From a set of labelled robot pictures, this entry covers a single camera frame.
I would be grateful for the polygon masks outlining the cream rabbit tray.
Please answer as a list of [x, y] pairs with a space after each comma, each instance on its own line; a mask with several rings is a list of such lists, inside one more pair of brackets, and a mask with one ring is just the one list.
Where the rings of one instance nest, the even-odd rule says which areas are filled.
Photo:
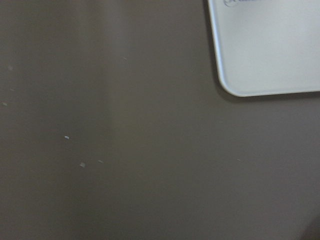
[[218, 78], [237, 97], [320, 89], [317, 0], [210, 0]]

